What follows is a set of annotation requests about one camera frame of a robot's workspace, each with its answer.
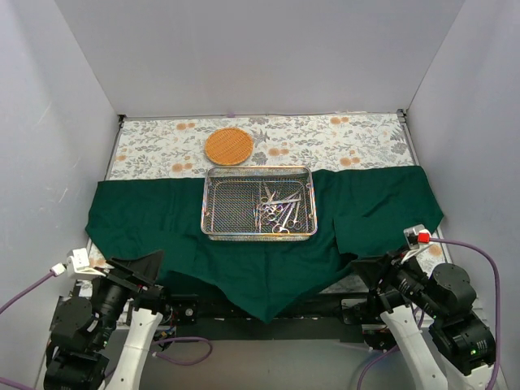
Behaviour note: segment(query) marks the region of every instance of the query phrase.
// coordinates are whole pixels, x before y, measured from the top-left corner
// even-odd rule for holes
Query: white wall
[[[52,0],[0,0],[0,305],[86,243],[117,116]],[[66,278],[0,317],[0,376],[34,385]]]
[[[56,0],[119,114],[407,108],[463,0]]]
[[[520,3],[466,0],[409,109],[419,161],[446,214],[447,237],[498,263],[504,314],[502,367],[520,388]],[[494,318],[485,259],[453,249]]]

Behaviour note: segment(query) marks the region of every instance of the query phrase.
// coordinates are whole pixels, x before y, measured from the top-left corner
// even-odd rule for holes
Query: red connector
[[[419,233],[417,237],[417,241],[421,244],[427,244],[430,242],[430,234],[429,233]]]

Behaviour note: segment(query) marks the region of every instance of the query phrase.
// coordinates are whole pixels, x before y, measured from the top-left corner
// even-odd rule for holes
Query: orange round mat
[[[236,165],[253,153],[253,138],[239,128],[221,128],[208,137],[204,150],[215,164]]]

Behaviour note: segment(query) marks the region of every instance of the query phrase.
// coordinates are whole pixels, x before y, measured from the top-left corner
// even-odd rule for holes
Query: cable
[[[173,323],[173,319],[171,321],[171,327],[166,331],[160,331],[157,330],[154,334],[154,337],[152,338],[152,341],[161,341],[165,339],[171,339],[172,337],[177,336],[177,326]],[[170,345],[172,343],[161,343],[159,344],[159,347],[161,347],[161,352],[166,351],[168,348],[170,348]]]
[[[16,301],[18,301],[20,298],[26,296],[29,294],[33,289],[36,287],[44,284],[47,280],[52,278],[53,276],[56,276],[56,274],[53,271],[50,271],[47,275],[45,275],[43,278],[38,280],[36,283],[31,284],[29,287],[27,287],[24,291],[16,294],[14,297],[12,297],[5,305],[0,307],[0,314],[2,314],[4,311],[9,309],[9,307],[14,304]],[[15,382],[14,380],[10,380],[7,378],[1,378],[0,377],[0,384],[5,384],[11,388],[18,388],[20,390],[34,390],[34,388],[30,388],[29,386],[25,386],[24,384]]]
[[[163,360],[166,360],[172,364],[176,364],[178,366],[194,366],[194,365],[206,360],[213,352],[213,344],[211,344],[211,341],[209,341],[208,339],[205,339],[204,337],[172,337],[170,339],[154,341],[150,345],[159,345],[159,344],[162,344],[165,342],[175,343],[176,341],[200,341],[202,343],[207,344],[210,347],[210,349],[208,350],[208,352],[206,352],[205,355],[203,355],[202,357],[199,357],[198,359],[192,360],[191,362],[182,362],[180,360],[172,359],[171,357],[167,356],[165,353],[152,352],[152,351],[149,351],[149,353],[152,353],[152,355],[157,356],[158,358],[161,358]],[[110,377],[112,374],[114,374],[114,371],[115,371],[115,367],[112,370],[107,371],[105,373],[105,379]]]
[[[35,289],[36,287],[38,287],[39,285],[43,284],[44,282],[46,282],[47,280],[49,280],[50,278],[52,278],[53,276],[55,276],[55,273],[53,271],[50,271],[47,275],[45,275],[43,278],[41,278],[40,280],[38,280],[36,283],[34,284],[31,284],[29,287],[27,287],[24,291],[16,294],[14,297],[12,297],[4,306],[0,307],[0,314],[2,314],[4,311],[6,311],[7,309],[9,309],[9,307],[15,303],[16,301],[18,301],[20,298],[24,297],[25,295],[29,294],[33,289]]]
[[[413,313],[413,316],[414,316],[414,319],[415,319],[415,315],[417,314],[418,311],[421,310],[420,307],[415,307],[414,308],[414,305],[410,304],[410,306],[412,307],[412,313]],[[424,321],[424,310],[421,310],[421,318],[419,319],[419,322],[417,324],[417,327],[419,328],[419,330],[421,329],[421,326],[423,325],[423,321]],[[365,375],[366,373],[368,372],[368,370],[377,362],[380,362],[382,361],[383,359],[385,359],[390,353],[394,353],[394,352],[397,352],[399,350],[399,345],[394,345],[392,348],[390,348],[387,352],[383,353],[382,355],[378,356],[376,359],[374,359],[373,361],[371,361],[370,363],[368,363],[366,365],[365,368],[363,368],[363,371],[361,371],[361,374],[359,375],[359,379],[357,380],[357,387],[356,387],[356,390],[361,390],[361,386],[362,386],[362,383],[363,383],[363,379],[365,378]]]
[[[457,245],[463,246],[465,248],[472,249],[476,252],[482,254],[491,265],[493,269],[493,275],[495,276],[495,345],[496,345],[496,357],[495,357],[495,365],[493,366],[493,371],[491,375],[491,379],[487,384],[486,390],[492,390],[495,386],[496,377],[498,376],[498,370],[501,364],[501,278],[498,274],[498,266],[496,266],[495,260],[492,257],[484,252],[479,247],[467,244],[466,242],[457,241],[457,240],[445,240],[444,238],[434,238],[430,237],[431,242],[439,242],[441,244],[449,244],[449,245]]]
[[[343,347],[343,348],[355,349],[357,351],[362,351],[362,352],[370,352],[370,353],[379,353],[379,352],[381,352],[378,349],[363,348],[363,347],[358,347],[357,345],[346,344],[346,343],[336,343],[336,345],[339,345],[340,347]]]
[[[381,360],[385,359],[389,354],[397,352],[399,350],[399,347],[397,345],[394,345],[392,348],[390,348],[387,352],[383,353],[382,355],[379,355],[377,358],[375,358],[373,361],[368,363],[365,368],[363,368],[363,371],[361,371],[361,374],[359,375],[359,379],[357,380],[357,390],[361,390],[363,378],[365,378],[366,373],[368,370],[377,362],[380,362]]]
[[[25,386],[24,384],[15,382],[14,380],[10,380],[7,378],[0,378],[0,384],[5,384],[10,388],[18,388],[19,390],[35,390],[34,388],[30,388],[29,386]]]

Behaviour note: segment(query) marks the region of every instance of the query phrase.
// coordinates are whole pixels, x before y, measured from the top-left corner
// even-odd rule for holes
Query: wire mesh basket
[[[214,167],[206,173],[201,229],[211,240],[303,241],[318,230],[306,167]]]

